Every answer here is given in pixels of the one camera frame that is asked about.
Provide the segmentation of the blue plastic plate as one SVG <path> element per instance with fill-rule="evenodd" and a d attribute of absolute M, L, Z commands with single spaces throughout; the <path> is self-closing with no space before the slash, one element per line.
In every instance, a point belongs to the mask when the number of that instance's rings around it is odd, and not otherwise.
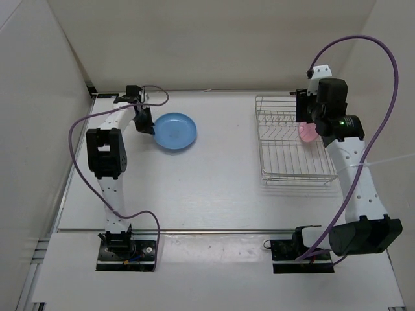
<path fill-rule="evenodd" d="M 186 149 L 197 138 L 197 127 L 189 116 L 183 113 L 166 113 L 154 123 L 153 138 L 162 148 L 172 151 Z"/>

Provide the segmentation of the pink plastic plate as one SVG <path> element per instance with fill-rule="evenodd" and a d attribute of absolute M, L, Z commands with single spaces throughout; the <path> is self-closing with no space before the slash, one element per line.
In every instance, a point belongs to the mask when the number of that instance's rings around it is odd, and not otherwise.
<path fill-rule="evenodd" d="M 306 143 L 310 143 L 318 139 L 319 134 L 316 131 L 315 123 L 301 122 L 298 125 L 298 134 L 300 139 Z"/>

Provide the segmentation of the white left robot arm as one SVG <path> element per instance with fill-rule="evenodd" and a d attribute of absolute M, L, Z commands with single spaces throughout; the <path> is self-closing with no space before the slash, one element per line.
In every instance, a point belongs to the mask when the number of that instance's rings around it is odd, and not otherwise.
<path fill-rule="evenodd" d="M 148 106 L 119 109 L 109 114 L 98 128 L 89 129 L 86 134 L 88 166 L 98 181 L 104 199 L 105 234 L 100 238 L 108 251 L 121 259 L 129 259 L 136 252 L 131 223 L 122 217 L 126 212 L 123 174 L 128 164 L 123 132 L 131 122 L 138 132 L 154 134 Z"/>

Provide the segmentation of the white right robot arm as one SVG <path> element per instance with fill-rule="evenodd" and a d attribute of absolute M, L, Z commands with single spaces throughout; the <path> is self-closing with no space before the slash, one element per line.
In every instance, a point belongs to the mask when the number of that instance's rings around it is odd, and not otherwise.
<path fill-rule="evenodd" d="M 313 123 L 336 170 L 343 202 L 329 225 L 318 233 L 301 230 L 291 243 L 298 260 L 321 250 L 339 257 L 384 252 L 402 233 L 401 220 L 388 215 L 377 193 L 366 157 L 371 144 L 356 115 L 348 115 L 347 83 L 338 78 L 314 78 L 296 94 L 296 119 Z"/>

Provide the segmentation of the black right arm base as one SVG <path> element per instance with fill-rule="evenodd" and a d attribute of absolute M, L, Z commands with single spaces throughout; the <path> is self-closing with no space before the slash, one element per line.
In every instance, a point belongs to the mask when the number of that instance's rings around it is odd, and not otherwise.
<path fill-rule="evenodd" d="M 309 249 L 303 243 L 302 229 L 304 227 L 296 228 L 290 238 L 271 238 L 263 242 L 263 248 L 271 252 L 273 274 L 334 273 L 331 255 L 321 248 L 316 248 L 314 255 L 296 261 Z"/>

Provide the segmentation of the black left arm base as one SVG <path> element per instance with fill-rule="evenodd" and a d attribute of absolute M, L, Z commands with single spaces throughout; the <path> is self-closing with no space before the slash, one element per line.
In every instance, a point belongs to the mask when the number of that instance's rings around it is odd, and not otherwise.
<path fill-rule="evenodd" d="M 96 271 L 154 272 L 157 241 L 141 240 L 132 233 L 99 233 Z"/>

